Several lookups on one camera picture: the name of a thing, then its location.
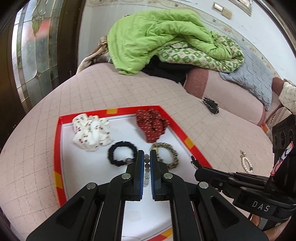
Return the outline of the wooden door with stained glass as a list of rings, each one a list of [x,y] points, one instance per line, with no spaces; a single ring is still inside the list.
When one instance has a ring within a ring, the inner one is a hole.
[[[85,1],[1,1],[1,145],[78,67]]]

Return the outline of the grey-blue quilted blanket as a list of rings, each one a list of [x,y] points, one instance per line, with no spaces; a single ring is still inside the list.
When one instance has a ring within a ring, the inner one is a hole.
[[[273,74],[247,46],[239,46],[244,54],[244,63],[231,73],[220,72],[219,75],[223,80],[234,82],[246,89],[266,110],[270,110]]]

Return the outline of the pink quilted pillow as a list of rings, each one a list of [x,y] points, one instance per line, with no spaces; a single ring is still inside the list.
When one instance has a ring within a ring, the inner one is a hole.
[[[230,81],[217,71],[194,68],[187,74],[184,89],[191,95],[215,101],[218,107],[252,124],[260,126],[265,118],[264,105],[251,93]]]

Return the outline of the pink quilted mattress cover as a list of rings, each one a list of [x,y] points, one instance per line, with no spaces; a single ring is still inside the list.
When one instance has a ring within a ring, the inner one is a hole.
[[[110,64],[96,64],[34,106],[1,152],[1,208],[20,240],[58,209],[53,174],[58,118],[137,105],[161,106],[215,169],[241,171],[241,151],[255,174],[268,176],[273,168],[272,144],[261,127],[225,110],[211,114],[200,99],[170,80],[119,75]]]

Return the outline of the red dotted scrunchie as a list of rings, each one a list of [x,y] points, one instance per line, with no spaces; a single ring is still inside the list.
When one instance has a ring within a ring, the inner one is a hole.
[[[170,123],[154,108],[148,110],[139,109],[136,119],[137,125],[143,131],[148,143],[155,143],[161,135],[164,135]]]

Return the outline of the green patterned white blanket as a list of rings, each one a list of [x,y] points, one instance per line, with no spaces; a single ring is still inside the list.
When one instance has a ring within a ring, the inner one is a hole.
[[[212,31],[214,41],[222,47],[224,53],[214,58],[190,45],[180,41],[160,49],[156,56],[161,62],[173,64],[190,64],[201,68],[231,73],[244,63],[244,53],[231,38]]]

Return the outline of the white patterned scrunchie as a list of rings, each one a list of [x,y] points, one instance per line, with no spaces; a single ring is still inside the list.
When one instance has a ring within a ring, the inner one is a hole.
[[[72,120],[74,127],[73,142],[79,148],[93,152],[101,146],[113,142],[110,133],[110,123],[107,118],[82,113]]]

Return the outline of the green quilt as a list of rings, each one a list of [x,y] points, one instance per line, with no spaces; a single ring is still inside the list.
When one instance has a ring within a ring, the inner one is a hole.
[[[136,75],[156,52],[178,41],[218,60],[230,60],[231,51],[191,9],[150,10],[124,16],[107,34],[108,51],[120,74]]]

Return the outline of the black hair claw clip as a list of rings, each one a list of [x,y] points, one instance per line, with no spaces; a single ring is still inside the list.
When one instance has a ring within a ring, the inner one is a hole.
[[[219,113],[219,108],[218,108],[218,104],[206,97],[203,97],[202,99],[203,104],[208,108],[208,110],[210,110],[210,112],[212,114],[218,114]]]

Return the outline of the red cardboard tray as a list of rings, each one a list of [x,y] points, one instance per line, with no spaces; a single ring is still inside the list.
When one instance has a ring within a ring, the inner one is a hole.
[[[123,240],[170,240],[172,237],[169,203],[155,202],[151,195],[151,168],[149,153],[153,144],[146,141],[143,131],[137,125],[139,109],[154,108],[170,123],[158,142],[159,157],[170,165],[171,171],[188,182],[195,182],[191,156],[203,166],[209,162],[172,117],[158,105],[132,106],[86,112],[107,118],[113,142],[88,152],[74,144],[72,120],[81,113],[68,114],[58,118],[54,144],[54,180],[60,205],[65,204],[86,184],[108,183],[123,173],[128,164],[135,161],[137,152],[144,151],[143,198],[137,203],[127,202],[123,220]]]

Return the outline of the beige floral cloth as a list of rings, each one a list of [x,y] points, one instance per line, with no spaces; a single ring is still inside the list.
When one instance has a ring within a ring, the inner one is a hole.
[[[81,61],[76,73],[78,74],[79,72],[93,64],[104,62],[112,63],[112,59],[108,51],[107,35],[101,37],[99,39],[97,48]]]

